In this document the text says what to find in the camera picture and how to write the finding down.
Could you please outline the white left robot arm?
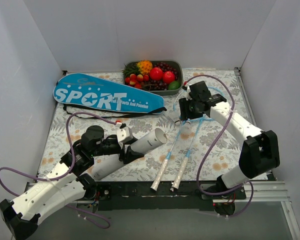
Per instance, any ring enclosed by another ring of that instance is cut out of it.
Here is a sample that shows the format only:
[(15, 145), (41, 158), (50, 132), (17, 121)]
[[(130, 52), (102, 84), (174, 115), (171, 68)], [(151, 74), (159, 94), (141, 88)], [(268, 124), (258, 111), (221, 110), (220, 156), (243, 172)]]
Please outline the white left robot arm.
[[(116, 134), (104, 135), (102, 127), (90, 126), (45, 178), (13, 200), (0, 203), (3, 221), (16, 240), (29, 238), (45, 218), (70, 202), (93, 199), (97, 194), (96, 180), (149, 152), (145, 139), (135, 138), (127, 126), (118, 128)], [(98, 156), (111, 156), (114, 160), (102, 167), (100, 176), (91, 177), (85, 171)]]

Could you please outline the white shuttlecock tube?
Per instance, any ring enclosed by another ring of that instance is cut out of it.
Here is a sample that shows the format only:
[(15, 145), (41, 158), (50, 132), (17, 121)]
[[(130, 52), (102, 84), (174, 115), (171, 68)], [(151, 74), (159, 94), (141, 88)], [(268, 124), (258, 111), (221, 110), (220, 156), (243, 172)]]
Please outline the white shuttlecock tube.
[(120, 158), (119, 153), (106, 156), (105, 160), (102, 160), (93, 167), (91, 175), (96, 181), (102, 180), (122, 168), (124, 165), (143, 158), (147, 153), (166, 143), (167, 136), (165, 132), (160, 128), (156, 128), (140, 139), (137, 139), (132, 144), (129, 144), (123, 151), (122, 158)]

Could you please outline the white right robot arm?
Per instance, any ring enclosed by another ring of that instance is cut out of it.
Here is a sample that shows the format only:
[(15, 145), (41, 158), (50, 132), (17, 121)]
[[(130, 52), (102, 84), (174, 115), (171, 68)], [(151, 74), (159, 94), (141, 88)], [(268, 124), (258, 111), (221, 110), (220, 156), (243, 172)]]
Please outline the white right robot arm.
[(237, 166), (220, 175), (206, 195), (227, 199), (239, 186), (280, 165), (278, 137), (274, 131), (264, 131), (234, 111), (234, 105), (221, 94), (211, 94), (200, 81), (186, 87), (187, 95), (179, 100), (180, 117), (192, 120), (207, 115), (240, 144)]

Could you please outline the white shuttlecock black band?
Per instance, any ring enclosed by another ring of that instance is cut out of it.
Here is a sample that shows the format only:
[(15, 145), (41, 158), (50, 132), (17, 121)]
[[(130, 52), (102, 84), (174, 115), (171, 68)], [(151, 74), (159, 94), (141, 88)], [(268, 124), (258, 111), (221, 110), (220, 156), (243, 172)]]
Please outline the white shuttlecock black band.
[(174, 122), (174, 124), (175, 124), (176, 126), (180, 126), (180, 125), (181, 125), (181, 121), (180, 121), (180, 120), (177, 120), (177, 121)]

